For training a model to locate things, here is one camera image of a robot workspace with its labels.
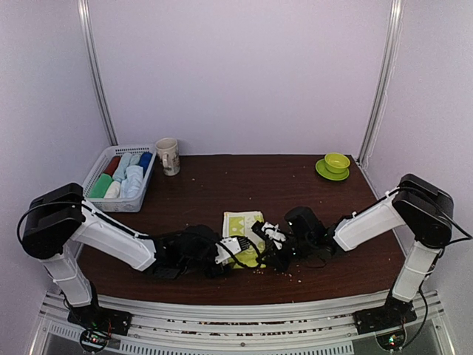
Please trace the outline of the yellow green patterned towel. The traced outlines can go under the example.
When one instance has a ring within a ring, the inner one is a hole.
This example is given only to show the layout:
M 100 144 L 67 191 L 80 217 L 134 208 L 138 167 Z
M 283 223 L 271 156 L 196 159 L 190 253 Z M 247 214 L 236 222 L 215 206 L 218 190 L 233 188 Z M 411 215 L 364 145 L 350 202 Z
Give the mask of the yellow green patterned towel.
M 263 213 L 255 212 L 225 212 L 223 215 L 222 236 L 226 237 L 247 237 L 263 252 L 265 248 L 264 240 L 252 232 L 252 225 L 256 222 L 263 222 Z M 243 264 L 256 267 L 257 253 L 252 246 L 249 249 L 236 254 L 236 258 Z

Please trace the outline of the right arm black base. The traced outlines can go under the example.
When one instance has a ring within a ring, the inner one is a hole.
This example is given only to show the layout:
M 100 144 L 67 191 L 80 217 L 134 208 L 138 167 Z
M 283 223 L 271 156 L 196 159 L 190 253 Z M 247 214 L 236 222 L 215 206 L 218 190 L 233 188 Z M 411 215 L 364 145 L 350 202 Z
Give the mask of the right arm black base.
M 396 311 L 385 306 L 356 311 L 353 314 L 354 323 L 359 335 L 381 332 L 390 328 L 399 328 L 413 322 L 417 314 L 413 308 L 406 312 Z

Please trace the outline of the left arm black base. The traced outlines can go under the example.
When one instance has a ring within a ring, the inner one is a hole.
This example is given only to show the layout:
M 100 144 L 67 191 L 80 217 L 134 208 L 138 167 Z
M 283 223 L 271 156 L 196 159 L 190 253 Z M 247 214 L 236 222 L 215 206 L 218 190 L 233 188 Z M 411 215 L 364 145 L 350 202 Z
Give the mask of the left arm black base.
M 80 308 L 71 307 L 67 321 L 93 331 L 126 336 L 132 322 L 132 314 L 91 305 Z

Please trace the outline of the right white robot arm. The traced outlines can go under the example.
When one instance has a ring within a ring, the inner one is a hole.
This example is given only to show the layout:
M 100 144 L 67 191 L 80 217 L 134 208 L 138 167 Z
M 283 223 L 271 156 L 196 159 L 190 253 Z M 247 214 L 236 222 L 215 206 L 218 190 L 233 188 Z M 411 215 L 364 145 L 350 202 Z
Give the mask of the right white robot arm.
M 299 206 L 285 215 L 290 232 L 284 233 L 270 223 L 256 222 L 252 231 L 268 243 L 275 258 L 288 249 L 317 253 L 328 258 L 406 226 L 414 234 L 400 273 L 381 307 L 355 313 L 360 323 L 380 320 L 392 327 L 409 319 L 412 301 L 435 267 L 440 252 L 452 239 L 454 201 L 452 196 L 414 174 L 404 175 L 399 184 L 371 206 L 341 217 L 326 228 L 306 206 Z

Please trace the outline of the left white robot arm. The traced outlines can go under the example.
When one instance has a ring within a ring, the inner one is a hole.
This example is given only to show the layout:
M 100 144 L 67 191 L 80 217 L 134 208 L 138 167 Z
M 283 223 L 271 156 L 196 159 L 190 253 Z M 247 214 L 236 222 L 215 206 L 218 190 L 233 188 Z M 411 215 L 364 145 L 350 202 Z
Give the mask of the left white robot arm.
M 165 280 L 178 278 L 191 266 L 210 276 L 222 274 L 228 260 L 243 250 L 237 237 L 221 238 L 204 225 L 158 237 L 131 229 L 97 209 L 77 183 L 34 199 L 19 218 L 16 236 L 23 250 L 43 264 L 69 309 L 90 328 L 101 327 L 106 312 L 68 242 L 91 246 L 136 271 Z

